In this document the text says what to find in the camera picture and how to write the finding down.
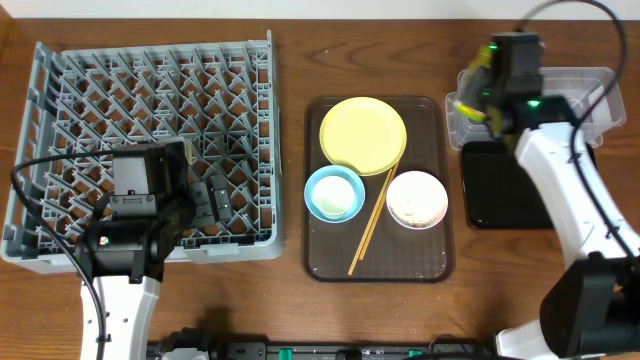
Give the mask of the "pink white bowl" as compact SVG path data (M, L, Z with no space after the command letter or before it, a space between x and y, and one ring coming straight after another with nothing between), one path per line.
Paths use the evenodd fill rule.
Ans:
M391 200L400 194L427 198L432 206L438 209L439 216L431 226L424 228L402 224L391 212L389 206ZM399 224L409 229L424 230L437 225L444 218L448 210L448 194L444 185L435 176L422 171L408 171L396 176L391 182L386 194L386 204L390 214Z

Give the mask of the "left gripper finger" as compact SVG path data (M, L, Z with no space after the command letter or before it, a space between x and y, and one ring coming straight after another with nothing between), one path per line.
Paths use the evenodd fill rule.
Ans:
M215 224L215 215L206 183L191 183L189 185L189 191L195 204L195 215L192 220L192 225L197 228L213 226Z
M219 221L229 221L232 218L232 205L224 175L211 177L212 206Z

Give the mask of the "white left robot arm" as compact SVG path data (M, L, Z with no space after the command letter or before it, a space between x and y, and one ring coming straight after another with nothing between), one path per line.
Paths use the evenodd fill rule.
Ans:
M114 188L75 246L89 279L81 288L82 358L146 357L166 259L185 231L216 221L207 186L188 181L191 160L183 137L116 149Z

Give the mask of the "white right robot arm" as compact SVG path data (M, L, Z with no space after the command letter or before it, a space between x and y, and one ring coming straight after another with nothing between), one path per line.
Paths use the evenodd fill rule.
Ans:
M639 236L595 169L563 96L545 96L542 45L505 32L483 46L454 105L503 142L535 185L566 270L539 317L499 332L504 359L570 359L639 349Z

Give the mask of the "rice food scraps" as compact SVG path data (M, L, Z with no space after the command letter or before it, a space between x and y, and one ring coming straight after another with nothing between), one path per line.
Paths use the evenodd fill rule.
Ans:
M431 226L439 211L423 196L400 194L389 203L391 212L404 225L414 228Z

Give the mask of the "green orange snack wrapper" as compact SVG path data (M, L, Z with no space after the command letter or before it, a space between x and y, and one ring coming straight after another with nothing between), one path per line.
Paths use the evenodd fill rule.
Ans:
M456 110L470 120L483 122L486 118L485 104L491 95L492 58L496 49L494 42L479 49L465 70L465 80L453 102Z

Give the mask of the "white plastic cup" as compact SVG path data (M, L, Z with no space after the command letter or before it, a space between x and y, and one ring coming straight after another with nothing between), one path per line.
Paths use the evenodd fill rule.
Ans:
M352 208L355 191L346 179L335 175L327 176L315 185L312 201L323 216L338 219Z

